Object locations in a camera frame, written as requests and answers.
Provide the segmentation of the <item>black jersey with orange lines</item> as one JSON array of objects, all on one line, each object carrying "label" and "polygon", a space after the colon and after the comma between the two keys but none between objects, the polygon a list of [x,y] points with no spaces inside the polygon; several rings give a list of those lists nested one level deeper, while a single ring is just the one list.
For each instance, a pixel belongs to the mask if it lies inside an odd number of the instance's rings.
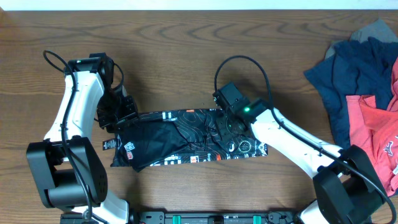
[{"label": "black jersey with orange lines", "polygon": [[221,130],[221,109],[142,113],[138,122],[102,143],[114,150],[113,167],[148,166],[266,157],[267,144],[254,137]]}]

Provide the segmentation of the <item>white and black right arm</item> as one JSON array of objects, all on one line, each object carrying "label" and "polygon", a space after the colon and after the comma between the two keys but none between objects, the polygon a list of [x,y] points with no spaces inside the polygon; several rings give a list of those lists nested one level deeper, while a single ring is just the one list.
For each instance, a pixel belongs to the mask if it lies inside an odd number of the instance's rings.
[{"label": "white and black right arm", "polygon": [[214,101],[228,131],[252,134],[312,179],[316,199],[298,213],[301,223],[365,223],[385,203],[395,208],[361,148],[342,149],[318,139],[262,99],[216,96]]}]

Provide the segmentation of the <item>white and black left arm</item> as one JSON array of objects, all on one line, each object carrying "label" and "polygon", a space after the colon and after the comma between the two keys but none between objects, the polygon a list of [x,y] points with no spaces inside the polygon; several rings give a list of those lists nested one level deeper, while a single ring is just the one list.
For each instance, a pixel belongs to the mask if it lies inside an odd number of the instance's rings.
[{"label": "white and black left arm", "polygon": [[135,102],[122,83],[113,86],[117,64],[106,53],[63,65],[65,92],[55,121],[26,151],[40,199],[63,211],[61,223],[132,223],[129,203],[108,189],[91,135],[94,123],[108,133],[136,123]]}]

